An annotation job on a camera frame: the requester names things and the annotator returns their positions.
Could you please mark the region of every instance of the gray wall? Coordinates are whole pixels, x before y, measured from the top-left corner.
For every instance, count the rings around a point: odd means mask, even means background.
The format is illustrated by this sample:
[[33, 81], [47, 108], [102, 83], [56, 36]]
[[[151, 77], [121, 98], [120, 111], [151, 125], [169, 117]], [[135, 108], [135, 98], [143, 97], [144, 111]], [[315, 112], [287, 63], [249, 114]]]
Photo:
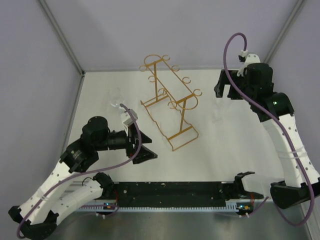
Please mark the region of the gray wall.
[[80, 76], [35, 0], [0, 7], [0, 235], [56, 164]]
[[[264, 59], [295, 2], [47, 0], [86, 71], [137, 70], [149, 54], [168, 54], [182, 68], [221, 68], [226, 41], [239, 31]], [[230, 53], [242, 47], [235, 41]]]
[[320, 171], [320, 1], [308, 0], [270, 65], [286, 93], [309, 157]]

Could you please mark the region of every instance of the yellow metal frame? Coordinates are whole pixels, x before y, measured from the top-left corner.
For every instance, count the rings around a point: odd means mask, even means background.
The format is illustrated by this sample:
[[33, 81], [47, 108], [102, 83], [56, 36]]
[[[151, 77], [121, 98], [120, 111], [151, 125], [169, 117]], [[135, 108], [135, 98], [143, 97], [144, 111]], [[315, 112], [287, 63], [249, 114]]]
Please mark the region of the yellow metal frame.
[[[150, 63], [146, 63], [146, 60], [149, 58], [149, 57], [158, 57], [159, 59], [156, 60], [156, 61], [153, 61], [153, 62], [150, 62]], [[176, 72], [178, 72], [180, 69], [177, 65], [173, 65], [173, 66], [169, 66], [167, 61], [170, 60], [170, 57], [168, 55], [163, 55], [163, 56], [159, 56], [159, 55], [156, 55], [156, 54], [151, 54], [151, 55], [148, 55], [144, 58], [144, 65], [141, 65], [140, 66], [140, 70], [141, 72], [145, 72], [146, 70], [149, 70], [152, 75], [149, 76], [149, 80], [150, 78], [153, 78], [154, 80], [150, 80], [151, 83], [154, 83], [154, 89], [155, 89], [155, 97], [149, 99], [148, 101], [145, 101], [145, 102], [142, 102], [140, 101], [141, 105], [144, 106], [144, 108], [146, 109], [147, 113], [149, 114], [150, 118], [152, 119], [152, 121], [155, 122], [156, 126], [158, 127], [160, 133], [167, 139], [167, 141], [169, 142], [169, 144], [171, 145], [172, 147], [172, 151], [175, 151], [185, 145], [187, 145], [188, 143], [196, 140], [198, 137], [199, 137], [199, 133], [198, 131], [194, 128], [194, 126], [190, 123], [188, 123], [186, 120], [185, 120], [185, 111], [186, 110], [192, 110], [192, 109], [195, 109], [197, 106], [198, 106], [198, 97], [200, 97], [202, 95], [202, 92], [200, 91], [200, 89], [195, 89], [193, 91], [190, 90], [190, 88], [187, 86], [187, 84], [189, 84], [191, 82], [191, 80], [189, 79], [189, 77], [184, 77], [184, 78], [180, 78]], [[183, 97], [179, 100], [176, 100], [173, 95], [168, 91], [168, 89], [165, 87], [165, 85], [161, 82], [161, 80], [157, 77], [157, 64], [158, 63], [161, 63], [163, 62], [172, 72], [173, 74], [182, 82], [182, 84], [187, 88], [187, 90], [190, 92], [190, 94], [188, 94], [186, 97]], [[169, 98], [170, 101], [169, 103], [167, 104], [168, 106], [171, 104], [171, 107], [170, 109], [175, 109], [177, 111], [180, 112], [181, 114], [181, 121], [180, 121], [180, 129], [179, 129], [179, 132], [170, 136], [170, 137], [167, 137], [163, 131], [161, 130], [161, 128], [159, 127], [157, 121], [155, 121], [153, 119], [153, 117], [151, 116], [149, 110], [148, 110], [148, 107], [156, 104], [156, 103], [159, 103], [160, 101], [166, 99], [166, 98]], [[187, 106], [187, 100], [188, 99], [191, 99], [191, 98], [195, 98], [196, 99], [196, 104], [193, 106], [193, 107], [190, 107], [190, 108], [186, 108]], [[183, 129], [183, 126], [184, 126], [184, 123], [186, 123], [187, 125], [189, 125], [188, 127], [186, 127], [185, 129]], [[176, 138], [177, 136], [179, 136], [180, 134], [183, 134], [185, 133], [186, 131], [189, 131], [193, 129], [195, 132], [196, 132], [196, 137], [191, 139], [190, 141], [187, 141], [185, 142], [184, 144], [178, 146], [178, 147], [174, 147], [173, 144], [171, 143], [171, 140]]]

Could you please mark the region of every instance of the white table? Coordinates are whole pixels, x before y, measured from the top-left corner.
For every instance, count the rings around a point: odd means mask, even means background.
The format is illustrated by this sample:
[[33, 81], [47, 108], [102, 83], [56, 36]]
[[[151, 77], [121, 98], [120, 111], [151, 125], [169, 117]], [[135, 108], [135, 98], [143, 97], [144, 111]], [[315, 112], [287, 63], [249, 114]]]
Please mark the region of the white table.
[[[158, 72], [161, 78], [172, 76], [170, 71]], [[138, 114], [140, 130], [153, 140], [146, 147], [157, 153], [158, 158], [110, 170], [108, 174], [113, 181], [232, 181], [236, 174], [247, 171], [283, 177], [269, 135], [249, 104], [244, 100], [227, 99], [226, 90], [225, 98], [215, 98], [213, 88], [218, 82], [220, 70], [180, 70], [177, 74], [180, 78], [190, 77], [190, 89], [201, 89], [203, 92], [198, 107], [185, 114], [185, 119], [199, 132], [199, 138], [195, 141], [172, 152], [167, 140], [140, 104], [140, 100], [154, 97], [154, 84], [148, 80], [151, 73], [123, 71], [86, 73], [68, 143], [80, 137], [82, 127], [94, 116], [105, 117], [110, 130], [123, 130], [118, 110], [109, 105], [107, 97], [109, 88], [118, 87], [125, 96], [125, 104]], [[160, 116], [164, 121], [162, 127], [168, 131], [179, 127], [179, 120], [174, 121], [176, 125], [172, 126], [166, 123], [180, 119], [178, 111], [169, 109], [165, 103], [156, 108], [163, 111]], [[99, 161], [90, 170], [113, 166], [126, 159], [124, 150], [99, 152]]]

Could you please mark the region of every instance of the cable connector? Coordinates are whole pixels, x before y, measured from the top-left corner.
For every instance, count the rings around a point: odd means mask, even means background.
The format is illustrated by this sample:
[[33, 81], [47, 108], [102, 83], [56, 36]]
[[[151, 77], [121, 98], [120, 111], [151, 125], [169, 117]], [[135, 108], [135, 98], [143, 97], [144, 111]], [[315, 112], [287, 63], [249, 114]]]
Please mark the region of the cable connector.
[[246, 61], [246, 57], [248, 55], [248, 50], [241, 50], [240, 54], [239, 54], [239, 61], [244, 63]]

